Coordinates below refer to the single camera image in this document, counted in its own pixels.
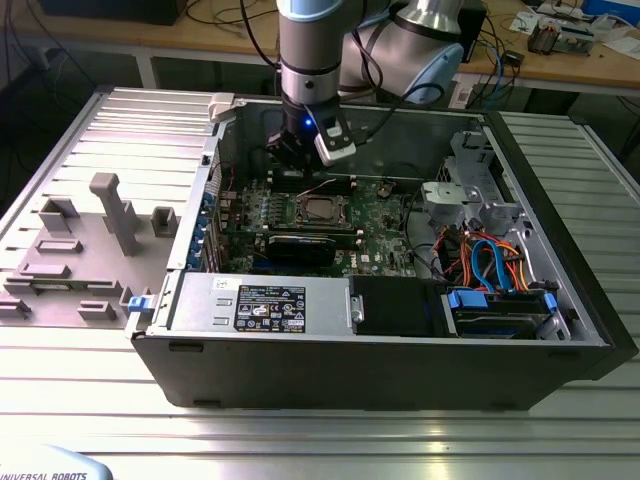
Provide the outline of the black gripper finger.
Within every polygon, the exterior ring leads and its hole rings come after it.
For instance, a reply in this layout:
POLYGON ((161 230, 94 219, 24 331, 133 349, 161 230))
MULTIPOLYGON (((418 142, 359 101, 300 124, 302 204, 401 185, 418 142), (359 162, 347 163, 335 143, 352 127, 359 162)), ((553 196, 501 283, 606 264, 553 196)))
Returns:
POLYGON ((308 187, 313 187, 317 184, 319 172, 322 172, 323 168, 317 149, 314 146, 306 146, 304 151, 304 179, 308 187))
POLYGON ((267 153, 272 163, 272 180, 277 190, 299 190, 310 186, 310 154, 305 145, 287 131, 271 135, 267 153))

